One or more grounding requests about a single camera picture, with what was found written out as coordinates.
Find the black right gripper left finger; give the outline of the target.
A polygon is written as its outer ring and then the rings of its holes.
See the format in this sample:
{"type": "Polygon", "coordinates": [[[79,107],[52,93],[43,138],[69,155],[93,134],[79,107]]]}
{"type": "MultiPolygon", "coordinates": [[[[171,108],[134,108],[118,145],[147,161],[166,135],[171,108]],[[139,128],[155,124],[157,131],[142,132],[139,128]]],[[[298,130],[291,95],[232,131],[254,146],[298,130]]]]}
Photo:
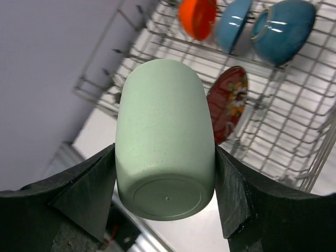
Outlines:
{"type": "Polygon", "coordinates": [[[1,251],[96,251],[114,184],[115,147],[17,191],[1,192],[1,251]]]}

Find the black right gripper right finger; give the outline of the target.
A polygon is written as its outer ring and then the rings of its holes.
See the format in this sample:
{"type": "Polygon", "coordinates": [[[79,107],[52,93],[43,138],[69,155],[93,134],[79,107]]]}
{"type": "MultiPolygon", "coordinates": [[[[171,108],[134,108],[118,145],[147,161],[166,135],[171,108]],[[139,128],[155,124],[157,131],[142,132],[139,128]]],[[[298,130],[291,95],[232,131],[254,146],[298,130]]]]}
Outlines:
{"type": "Polygon", "coordinates": [[[335,251],[335,195],[280,184],[215,148],[215,190],[230,251],[335,251]]]}

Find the green cup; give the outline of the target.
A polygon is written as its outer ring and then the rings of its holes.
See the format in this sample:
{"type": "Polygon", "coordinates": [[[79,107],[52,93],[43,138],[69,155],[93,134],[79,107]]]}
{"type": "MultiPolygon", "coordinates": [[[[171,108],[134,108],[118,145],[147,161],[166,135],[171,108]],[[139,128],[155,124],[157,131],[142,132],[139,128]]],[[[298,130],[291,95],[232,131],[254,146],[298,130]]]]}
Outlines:
{"type": "Polygon", "coordinates": [[[189,66],[155,59],[127,77],[115,136],[122,204],[150,220],[200,212],[215,184],[215,142],[202,82],[189,66]]]}

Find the red floral plate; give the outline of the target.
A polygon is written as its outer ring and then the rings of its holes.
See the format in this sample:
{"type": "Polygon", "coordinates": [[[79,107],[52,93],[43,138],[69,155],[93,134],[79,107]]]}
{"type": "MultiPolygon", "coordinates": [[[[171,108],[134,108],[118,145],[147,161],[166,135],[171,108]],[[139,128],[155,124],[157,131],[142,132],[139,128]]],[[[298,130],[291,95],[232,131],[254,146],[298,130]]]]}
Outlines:
{"type": "Polygon", "coordinates": [[[207,93],[214,140],[220,145],[234,132],[243,114],[248,94],[248,77],[241,66],[224,71],[207,93]]]}

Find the dark blue bowl beige inside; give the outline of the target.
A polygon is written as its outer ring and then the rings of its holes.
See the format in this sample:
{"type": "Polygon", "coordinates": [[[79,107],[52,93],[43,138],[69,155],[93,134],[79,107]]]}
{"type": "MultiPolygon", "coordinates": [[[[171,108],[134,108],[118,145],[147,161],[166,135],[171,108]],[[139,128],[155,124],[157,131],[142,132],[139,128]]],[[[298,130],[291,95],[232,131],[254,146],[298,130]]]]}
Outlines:
{"type": "Polygon", "coordinates": [[[251,30],[254,51],[276,67],[289,62],[308,39],[316,12],[315,6],[307,1],[281,1],[268,7],[251,30]]]}

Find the light blue bowl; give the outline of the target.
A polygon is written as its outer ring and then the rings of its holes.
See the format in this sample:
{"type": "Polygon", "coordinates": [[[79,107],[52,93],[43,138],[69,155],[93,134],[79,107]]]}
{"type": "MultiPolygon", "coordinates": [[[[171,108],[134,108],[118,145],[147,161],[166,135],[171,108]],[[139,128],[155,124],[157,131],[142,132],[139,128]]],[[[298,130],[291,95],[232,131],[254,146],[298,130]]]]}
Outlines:
{"type": "Polygon", "coordinates": [[[215,40],[224,53],[233,51],[246,25],[252,4],[252,0],[235,0],[223,11],[215,28],[215,40]]]}

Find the orange bowl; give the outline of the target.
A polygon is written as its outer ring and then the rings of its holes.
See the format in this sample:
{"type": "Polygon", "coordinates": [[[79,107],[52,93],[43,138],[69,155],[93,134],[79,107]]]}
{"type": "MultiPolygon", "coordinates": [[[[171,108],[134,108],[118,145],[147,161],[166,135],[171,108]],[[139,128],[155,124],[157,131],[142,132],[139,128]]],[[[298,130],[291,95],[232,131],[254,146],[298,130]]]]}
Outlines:
{"type": "Polygon", "coordinates": [[[198,41],[203,41],[210,35],[216,13],[216,0],[184,0],[178,8],[178,18],[182,28],[198,41]]]}

